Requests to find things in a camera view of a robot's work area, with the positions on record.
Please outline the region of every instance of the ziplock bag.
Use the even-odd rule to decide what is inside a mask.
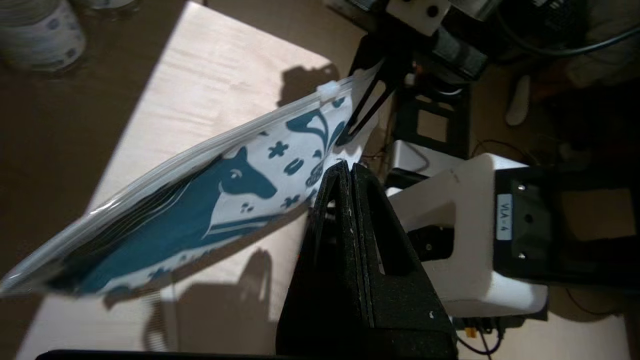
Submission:
[[[376,71],[319,86],[165,161],[19,263],[0,295],[137,290],[313,201],[325,169],[360,158],[375,121],[334,144]]]

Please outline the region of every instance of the wooden table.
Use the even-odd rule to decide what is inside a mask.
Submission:
[[[318,21],[322,26],[314,27],[316,32],[296,31],[289,21],[295,18],[301,24],[315,19],[317,14],[309,9],[321,5],[298,0],[282,8],[264,5],[262,0],[249,3],[245,5],[262,6],[261,11],[271,9],[270,28],[277,35],[329,39],[310,43],[323,54],[341,53],[342,63],[335,65],[344,75],[363,35],[360,30],[345,26],[337,16],[337,20],[326,20],[329,17],[324,14]],[[216,6],[229,10],[234,5],[223,1]],[[187,3],[88,209],[179,152],[275,109],[281,99],[296,98],[283,87],[292,78],[303,81],[298,75],[305,71],[297,68],[310,70],[306,74],[317,80],[323,78],[320,69],[332,69],[329,63],[321,55]],[[487,82],[481,81],[479,87],[483,84]],[[474,92],[476,99],[482,99],[482,94],[477,95]],[[272,354],[304,223],[301,215],[277,232],[142,299],[110,306],[102,299],[49,296],[17,358],[31,360],[56,348]],[[481,348],[479,339],[470,342]],[[460,349],[462,359],[485,358]],[[551,313],[549,322],[529,320],[521,329],[510,329],[493,358],[628,359],[629,355],[622,318],[574,322]]]

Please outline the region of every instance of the label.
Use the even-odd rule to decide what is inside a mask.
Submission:
[[[92,9],[115,9],[133,3],[135,0],[82,0]]]
[[[0,26],[0,51],[13,67],[53,72],[80,57],[86,40],[67,0],[51,15],[27,26]]]
[[[513,195],[498,194],[495,205],[495,238],[511,240],[513,237]]]

